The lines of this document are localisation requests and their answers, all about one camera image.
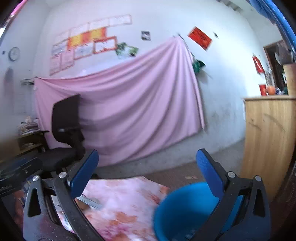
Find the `wooden side desk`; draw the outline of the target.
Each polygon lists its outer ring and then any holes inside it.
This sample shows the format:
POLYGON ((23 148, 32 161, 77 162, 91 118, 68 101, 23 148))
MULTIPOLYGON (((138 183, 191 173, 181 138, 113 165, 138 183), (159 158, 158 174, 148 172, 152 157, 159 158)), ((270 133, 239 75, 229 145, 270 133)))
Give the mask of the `wooden side desk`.
POLYGON ((1 162, 37 151, 41 153, 49 150, 45 134, 49 131, 37 131, 1 140, 1 162))

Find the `blue plastic basin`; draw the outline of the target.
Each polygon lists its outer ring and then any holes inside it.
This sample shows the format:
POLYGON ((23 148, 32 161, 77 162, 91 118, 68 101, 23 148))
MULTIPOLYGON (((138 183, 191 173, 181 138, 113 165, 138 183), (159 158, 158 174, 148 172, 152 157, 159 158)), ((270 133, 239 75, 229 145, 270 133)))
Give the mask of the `blue plastic basin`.
POLYGON ((182 187, 169 194, 153 219, 157 240, 246 240, 236 225, 239 188, 230 182, 221 197, 207 183, 182 187))

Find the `pink floral table cloth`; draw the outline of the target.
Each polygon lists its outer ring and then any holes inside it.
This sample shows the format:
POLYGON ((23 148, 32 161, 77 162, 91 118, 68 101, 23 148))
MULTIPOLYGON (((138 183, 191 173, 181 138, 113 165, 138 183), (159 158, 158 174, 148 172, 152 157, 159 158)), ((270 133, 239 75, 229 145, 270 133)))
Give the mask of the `pink floral table cloth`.
POLYGON ((143 176, 89 180, 75 202, 105 240, 156 240, 154 212, 168 192, 143 176))

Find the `stack of books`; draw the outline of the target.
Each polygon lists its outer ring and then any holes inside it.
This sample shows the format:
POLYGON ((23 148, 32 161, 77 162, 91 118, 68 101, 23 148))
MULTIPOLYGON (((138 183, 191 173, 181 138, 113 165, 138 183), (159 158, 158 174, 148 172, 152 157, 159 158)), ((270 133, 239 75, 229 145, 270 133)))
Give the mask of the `stack of books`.
POLYGON ((26 116, 25 120, 21 122, 18 127, 18 135, 25 135, 27 133, 34 133, 40 130, 38 125, 38 118, 26 116))

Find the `wooden cabinet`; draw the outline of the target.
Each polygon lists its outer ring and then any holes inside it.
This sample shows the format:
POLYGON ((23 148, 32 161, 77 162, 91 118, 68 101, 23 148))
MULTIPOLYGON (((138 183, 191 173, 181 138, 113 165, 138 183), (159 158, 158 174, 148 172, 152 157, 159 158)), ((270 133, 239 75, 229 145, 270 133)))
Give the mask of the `wooden cabinet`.
POLYGON ((245 98, 243 178, 259 175, 269 200, 278 193, 295 149, 295 97, 245 98))

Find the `black office chair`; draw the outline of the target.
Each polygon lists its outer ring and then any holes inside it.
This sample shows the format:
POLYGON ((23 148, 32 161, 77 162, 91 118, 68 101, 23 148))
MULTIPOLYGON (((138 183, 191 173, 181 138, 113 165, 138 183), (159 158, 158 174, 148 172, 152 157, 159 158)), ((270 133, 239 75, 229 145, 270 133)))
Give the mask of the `black office chair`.
POLYGON ((39 154, 37 158, 42 162, 43 171, 56 172, 83 158, 85 148, 79 123, 80 99, 81 95, 76 94, 54 104, 51 122, 53 137, 69 147, 53 148, 39 154))

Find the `red cup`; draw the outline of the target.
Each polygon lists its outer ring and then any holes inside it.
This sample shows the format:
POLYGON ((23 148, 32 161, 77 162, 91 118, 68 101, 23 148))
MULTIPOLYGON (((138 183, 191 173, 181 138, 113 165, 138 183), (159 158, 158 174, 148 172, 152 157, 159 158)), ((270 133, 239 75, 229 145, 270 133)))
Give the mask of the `red cup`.
POLYGON ((261 96, 267 96, 266 84, 260 84, 259 89, 260 89, 261 96))

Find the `pink hanging sheet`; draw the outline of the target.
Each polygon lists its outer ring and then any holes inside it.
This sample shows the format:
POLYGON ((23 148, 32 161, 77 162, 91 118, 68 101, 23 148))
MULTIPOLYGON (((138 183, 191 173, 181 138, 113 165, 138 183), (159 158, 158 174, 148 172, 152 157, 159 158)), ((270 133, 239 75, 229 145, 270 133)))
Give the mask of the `pink hanging sheet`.
POLYGON ((35 79, 39 125, 51 129, 53 105, 81 96, 84 145, 99 153, 99 166, 146 157, 205 127, 193 58, 173 37, 146 54, 75 78, 35 79))

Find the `green hanging bag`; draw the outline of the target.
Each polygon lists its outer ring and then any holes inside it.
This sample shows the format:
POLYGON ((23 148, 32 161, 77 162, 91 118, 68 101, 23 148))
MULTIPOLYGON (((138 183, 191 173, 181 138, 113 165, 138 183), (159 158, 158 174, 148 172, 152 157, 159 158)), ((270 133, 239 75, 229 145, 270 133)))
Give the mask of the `green hanging bag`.
POLYGON ((200 73, 201 69, 203 67, 205 67, 205 63, 202 62, 202 61, 199 61, 199 60, 194 60, 193 62, 193 70, 194 70, 194 73, 195 75, 197 75, 198 73, 200 73))

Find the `red hanging ornament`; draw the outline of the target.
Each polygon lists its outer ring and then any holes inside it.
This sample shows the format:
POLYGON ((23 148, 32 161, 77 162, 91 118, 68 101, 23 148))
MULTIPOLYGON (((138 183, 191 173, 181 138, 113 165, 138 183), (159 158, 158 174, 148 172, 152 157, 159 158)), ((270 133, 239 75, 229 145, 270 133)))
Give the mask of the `red hanging ornament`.
POLYGON ((252 59, 254 61, 257 73, 258 74, 264 74, 265 71, 264 71, 264 68, 262 67, 262 64, 261 64, 260 60, 255 55, 252 56, 252 59))

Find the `green photo prints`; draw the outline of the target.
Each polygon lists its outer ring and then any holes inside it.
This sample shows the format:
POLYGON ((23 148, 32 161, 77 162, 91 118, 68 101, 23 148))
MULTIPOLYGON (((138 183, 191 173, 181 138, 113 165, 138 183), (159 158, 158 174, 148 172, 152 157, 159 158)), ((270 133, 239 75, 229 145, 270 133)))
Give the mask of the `green photo prints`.
POLYGON ((135 57, 138 53, 138 48, 129 46, 126 42, 121 42, 116 45, 115 52, 119 59, 135 57))

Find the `blue dotted curtain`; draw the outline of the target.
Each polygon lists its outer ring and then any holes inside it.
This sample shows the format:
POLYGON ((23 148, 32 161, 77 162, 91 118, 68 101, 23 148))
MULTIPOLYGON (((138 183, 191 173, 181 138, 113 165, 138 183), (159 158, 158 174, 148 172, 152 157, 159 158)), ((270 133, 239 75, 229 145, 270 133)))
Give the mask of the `blue dotted curtain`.
POLYGON ((249 1, 262 16, 273 20, 279 27, 283 38, 295 51, 295 16, 281 1, 249 1))

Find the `round wall clock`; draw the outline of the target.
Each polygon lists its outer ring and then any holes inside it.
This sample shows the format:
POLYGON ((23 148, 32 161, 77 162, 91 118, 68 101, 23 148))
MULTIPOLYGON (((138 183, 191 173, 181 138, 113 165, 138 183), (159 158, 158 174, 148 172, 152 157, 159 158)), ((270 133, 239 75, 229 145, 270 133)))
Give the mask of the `round wall clock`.
POLYGON ((18 47, 13 47, 9 51, 9 60, 15 62, 20 57, 20 49, 18 47))

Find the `red diamond wall paper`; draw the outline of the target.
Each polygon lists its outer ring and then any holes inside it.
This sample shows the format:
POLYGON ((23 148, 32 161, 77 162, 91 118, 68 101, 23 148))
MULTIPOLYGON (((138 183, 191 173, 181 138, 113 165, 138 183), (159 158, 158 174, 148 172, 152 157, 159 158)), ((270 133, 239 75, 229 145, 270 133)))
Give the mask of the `red diamond wall paper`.
POLYGON ((188 37, 200 45, 204 50, 207 50, 212 43, 212 39, 197 27, 194 27, 191 32, 189 32, 188 37))

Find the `small black wall photo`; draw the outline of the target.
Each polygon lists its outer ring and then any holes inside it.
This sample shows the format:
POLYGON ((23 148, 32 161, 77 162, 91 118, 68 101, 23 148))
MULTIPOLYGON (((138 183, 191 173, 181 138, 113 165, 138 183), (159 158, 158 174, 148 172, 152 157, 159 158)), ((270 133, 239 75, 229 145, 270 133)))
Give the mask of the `small black wall photo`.
POLYGON ((149 31, 141 31, 141 39, 143 41, 150 41, 151 40, 151 34, 149 31))

